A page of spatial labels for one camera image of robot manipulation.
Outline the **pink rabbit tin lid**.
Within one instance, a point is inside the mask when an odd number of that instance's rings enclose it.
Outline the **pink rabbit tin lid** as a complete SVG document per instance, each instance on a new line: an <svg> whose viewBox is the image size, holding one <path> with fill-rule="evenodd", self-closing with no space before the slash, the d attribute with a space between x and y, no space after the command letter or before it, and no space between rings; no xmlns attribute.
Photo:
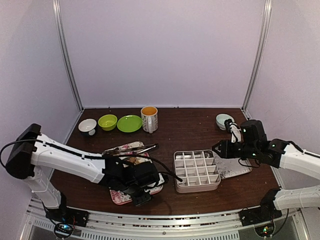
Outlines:
<svg viewBox="0 0 320 240"><path fill-rule="evenodd" d="M238 158L221 158L215 152L213 157L222 180L248 174L253 170L248 160L239 164Z"/></svg>

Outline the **floral pink tray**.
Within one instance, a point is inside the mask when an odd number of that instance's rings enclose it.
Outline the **floral pink tray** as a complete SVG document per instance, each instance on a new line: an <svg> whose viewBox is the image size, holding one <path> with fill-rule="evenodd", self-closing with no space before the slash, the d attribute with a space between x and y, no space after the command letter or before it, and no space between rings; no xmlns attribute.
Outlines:
<svg viewBox="0 0 320 240"><path fill-rule="evenodd" d="M119 155L102 155L102 158L104 159L104 168L102 169L103 177L98 184L110 190L120 191L126 194L125 189L128 188L128 183L134 180L135 177L143 174L158 173L160 178L158 184L154 186L149 185L148 188L145 189L145 192L151 195L152 189L161 187L168 181L167 177L162 176L162 174L158 172L148 156L134 154L131 151L120 153Z"/></svg>

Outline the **pink divided tin box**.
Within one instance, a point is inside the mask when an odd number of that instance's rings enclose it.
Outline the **pink divided tin box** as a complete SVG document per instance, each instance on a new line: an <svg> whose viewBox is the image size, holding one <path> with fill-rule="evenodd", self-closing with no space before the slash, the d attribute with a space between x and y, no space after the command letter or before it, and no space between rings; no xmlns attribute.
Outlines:
<svg viewBox="0 0 320 240"><path fill-rule="evenodd" d="M175 181L180 194L214 191L221 176L212 150L177 151L173 155L173 169L181 181Z"/></svg>

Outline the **metal serving tongs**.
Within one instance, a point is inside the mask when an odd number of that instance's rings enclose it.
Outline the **metal serving tongs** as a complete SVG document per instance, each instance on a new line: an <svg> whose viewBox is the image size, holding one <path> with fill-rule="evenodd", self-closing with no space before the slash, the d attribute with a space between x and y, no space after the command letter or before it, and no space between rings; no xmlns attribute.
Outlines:
<svg viewBox="0 0 320 240"><path fill-rule="evenodd" d="M131 147L131 148L126 148L126 149L122 149L119 147L116 147L114 149L110 149L110 150L105 150L102 155L106 155L106 156L115 156L115 155L119 155L122 153L129 153L129 152L134 152L134 153L145 153L149 150L153 150L156 149L159 146L158 143L155 144L149 144L149 145L143 145L143 146L138 146L138 147Z"/></svg>

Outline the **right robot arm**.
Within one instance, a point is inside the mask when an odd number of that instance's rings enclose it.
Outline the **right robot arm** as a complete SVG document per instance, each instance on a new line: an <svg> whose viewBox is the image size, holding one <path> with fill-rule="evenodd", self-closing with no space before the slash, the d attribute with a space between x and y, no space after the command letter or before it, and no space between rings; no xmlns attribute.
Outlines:
<svg viewBox="0 0 320 240"><path fill-rule="evenodd" d="M212 146L222 159L253 159L258 164L293 170L312 178L320 178L320 156L300 148L293 141L275 138L268 140L260 120L244 121L237 129L241 137L233 135ZM243 226L253 225L282 216L283 210L318 208L320 187L299 189L271 189L260 201L260 206L239 212Z"/></svg>

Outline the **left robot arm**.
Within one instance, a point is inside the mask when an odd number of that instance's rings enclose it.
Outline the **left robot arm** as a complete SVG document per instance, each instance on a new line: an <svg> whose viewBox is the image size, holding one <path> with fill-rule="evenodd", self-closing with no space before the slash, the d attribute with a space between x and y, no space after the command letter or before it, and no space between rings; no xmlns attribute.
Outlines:
<svg viewBox="0 0 320 240"><path fill-rule="evenodd" d="M41 133L41 126L31 124L14 142L5 170L14 178L24 180L42 201L52 218L67 222L72 211L66 196L57 190L42 173L41 167L66 172L113 191L130 196L136 206L152 199L151 189L165 183L154 160L143 156L138 164L128 161L128 155L85 152L56 142Z"/></svg>

